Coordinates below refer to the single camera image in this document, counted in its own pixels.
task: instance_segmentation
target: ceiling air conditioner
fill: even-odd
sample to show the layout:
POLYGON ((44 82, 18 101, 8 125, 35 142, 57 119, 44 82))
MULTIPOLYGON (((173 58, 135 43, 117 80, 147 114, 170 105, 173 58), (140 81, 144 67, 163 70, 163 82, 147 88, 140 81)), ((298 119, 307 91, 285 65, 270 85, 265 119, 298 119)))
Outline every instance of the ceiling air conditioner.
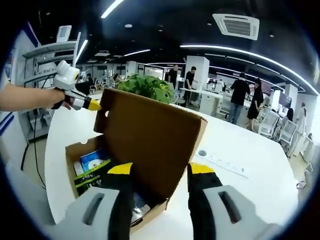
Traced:
POLYGON ((260 21, 250 16, 214 13, 216 24, 223 35, 257 40, 260 21))

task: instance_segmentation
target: blue wall stripe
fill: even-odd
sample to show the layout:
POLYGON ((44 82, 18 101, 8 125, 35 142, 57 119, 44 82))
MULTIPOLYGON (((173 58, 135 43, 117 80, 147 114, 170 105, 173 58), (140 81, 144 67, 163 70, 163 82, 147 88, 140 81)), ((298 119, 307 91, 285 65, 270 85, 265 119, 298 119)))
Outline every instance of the blue wall stripe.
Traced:
POLYGON ((2 119, 2 121, 0 121, 0 126, 7 120, 8 117, 10 117, 13 114, 13 112, 9 112, 9 114, 7 116, 4 117, 4 119, 2 119))
POLYGON ((12 120, 15 118, 14 115, 12 115, 8 121, 3 125, 3 128, 0 129, 0 136, 5 132, 6 128, 9 126, 9 124, 12 122, 12 120))
POLYGON ((34 35, 34 33, 32 32, 30 25, 28 23, 26 23, 23 27, 23 31, 25 32, 25 34, 28 36, 28 38, 30 39, 30 41, 32 42, 32 44, 35 47, 38 47, 38 40, 36 38, 36 36, 34 35))

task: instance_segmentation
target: cardboard box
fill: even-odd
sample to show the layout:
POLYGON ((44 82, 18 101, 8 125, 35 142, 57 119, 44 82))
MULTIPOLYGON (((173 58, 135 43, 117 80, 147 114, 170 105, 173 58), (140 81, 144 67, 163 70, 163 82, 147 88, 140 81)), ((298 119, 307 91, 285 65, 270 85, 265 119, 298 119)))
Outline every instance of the cardboard box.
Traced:
POLYGON ((99 148, 107 148, 120 164, 133 163, 134 180, 158 200, 142 221, 131 227, 133 233, 166 209, 207 121, 183 109, 115 89, 104 90, 100 105, 94 131, 103 135, 66 147, 70 184, 78 197, 74 162, 99 148))

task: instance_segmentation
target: green leaves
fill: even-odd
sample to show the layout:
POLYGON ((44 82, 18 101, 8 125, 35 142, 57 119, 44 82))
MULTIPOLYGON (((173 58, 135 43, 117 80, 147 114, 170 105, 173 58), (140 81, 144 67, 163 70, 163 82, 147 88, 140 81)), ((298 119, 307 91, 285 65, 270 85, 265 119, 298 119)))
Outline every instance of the green leaves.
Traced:
POLYGON ((126 82, 120 82, 117 89, 150 99, 160 101, 162 103, 170 103, 174 94, 173 89, 169 89, 168 84, 154 76, 131 75, 126 82))

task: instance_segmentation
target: black ceiling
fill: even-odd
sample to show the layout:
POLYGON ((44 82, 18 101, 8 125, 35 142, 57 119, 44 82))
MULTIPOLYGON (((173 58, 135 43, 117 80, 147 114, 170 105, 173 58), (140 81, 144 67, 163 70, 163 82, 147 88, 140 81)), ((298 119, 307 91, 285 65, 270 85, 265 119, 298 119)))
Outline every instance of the black ceiling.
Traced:
MULTIPOLYGON (((200 55, 208 58, 212 66, 245 71, 273 83, 289 83, 286 78, 255 64, 265 66, 292 79, 307 93, 315 94, 294 74, 257 57, 217 49, 180 48, 185 44, 216 45, 272 59, 302 76, 320 92, 318 54, 303 28, 280 0, 124 0, 102 19, 102 13, 114 1, 48 1, 34 11, 30 23, 41 44, 55 42, 58 27, 62 25, 72 25, 70 39, 76 39, 78 32, 82 32, 81 38, 88 39, 88 44, 78 63, 92 59, 103 63, 106 58, 114 63, 183 63, 187 55, 200 55), (213 13, 258 18, 258 40, 222 35, 212 17, 213 13), (145 49, 151 51, 114 57, 145 49), (110 55, 95 57, 99 50, 107 50, 110 55), (206 54, 235 57, 255 64, 206 54)), ((210 71, 214 73, 216 69, 211 68, 210 71)))

